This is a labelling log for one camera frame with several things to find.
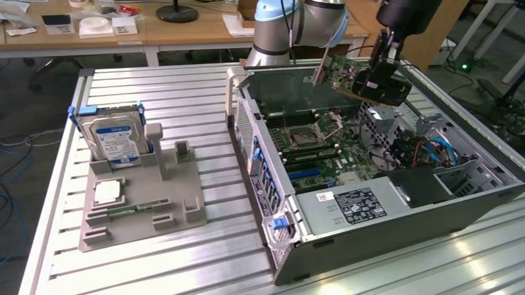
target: aluminum table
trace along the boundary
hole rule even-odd
[[[182,139],[194,145],[210,223],[79,252],[89,150],[68,122],[20,294],[525,292],[525,198],[492,210],[450,236],[293,285],[273,285],[224,123],[226,69],[235,65],[102,69],[79,78],[75,106],[140,100],[147,121],[163,124],[164,146]],[[414,73],[433,91],[443,93]],[[409,100],[423,114],[437,111],[417,89]]]

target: floor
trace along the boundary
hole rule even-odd
[[[450,34],[453,40],[458,40],[465,33],[473,18],[458,22]],[[468,49],[472,49],[489,26],[482,26],[472,40]],[[498,42],[488,51],[484,61],[485,69],[474,68],[468,75],[472,79],[484,77],[493,81],[494,85],[505,91],[508,85],[500,83],[501,78],[509,71],[514,62],[525,52],[525,45],[514,41],[506,36],[500,36]],[[224,51],[219,57],[218,51],[195,52],[192,61],[184,54],[186,52],[171,52],[162,54],[163,64],[187,64],[187,63],[212,63],[227,61]],[[247,50],[234,50],[234,56],[246,57]],[[469,51],[460,56],[461,62],[469,56]],[[47,62],[47,58],[37,58],[33,67],[25,66],[20,59],[9,61],[9,65],[0,69],[0,138],[8,135],[28,135],[44,130],[61,128],[65,123],[65,111],[71,102],[75,89],[77,70],[68,64],[60,65],[53,71],[40,79],[43,90],[33,93],[27,88],[27,78],[35,71],[37,66]],[[146,66],[146,59],[142,54],[123,55],[123,61],[116,63],[111,55],[99,55],[91,57],[80,57],[80,62],[87,68],[116,68]],[[8,61],[0,60],[0,68]],[[431,80],[446,91],[457,86],[464,85],[468,80],[457,75],[450,74],[441,67],[430,68],[426,72]],[[476,85],[465,87],[454,92],[457,97],[462,97],[476,101],[480,99],[480,93],[476,92]],[[521,87],[516,98],[525,99],[525,89]],[[35,143],[47,143],[60,138],[59,133],[45,135]],[[13,151],[23,152],[25,146]],[[55,164],[55,155],[59,146],[35,147],[31,151],[33,155],[33,164],[21,175],[19,180],[8,184],[12,197],[19,201],[20,212],[25,221],[28,231],[27,245],[31,245],[32,236],[35,234],[39,212],[44,202],[44,196],[48,186],[48,180]],[[17,161],[17,156],[0,154],[0,170],[4,170]],[[0,222],[5,219],[5,212],[0,211]],[[21,231],[17,219],[13,217],[0,230],[0,261],[17,249],[21,241]],[[23,277],[24,265],[27,262],[28,247],[16,254],[13,260],[0,265],[0,294],[16,294]]]

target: barcode sticker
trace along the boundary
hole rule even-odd
[[[318,194],[318,200],[319,202],[325,202],[329,200],[334,199],[334,193],[333,192],[322,192],[321,194]]]

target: power supply label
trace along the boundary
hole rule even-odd
[[[350,224],[386,216],[386,211],[377,200],[370,187],[334,195],[337,204]]]

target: hard drive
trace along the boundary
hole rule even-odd
[[[151,152],[142,104],[116,108],[84,106],[69,118],[84,135],[93,160],[107,160],[112,168],[140,165],[139,155]]]

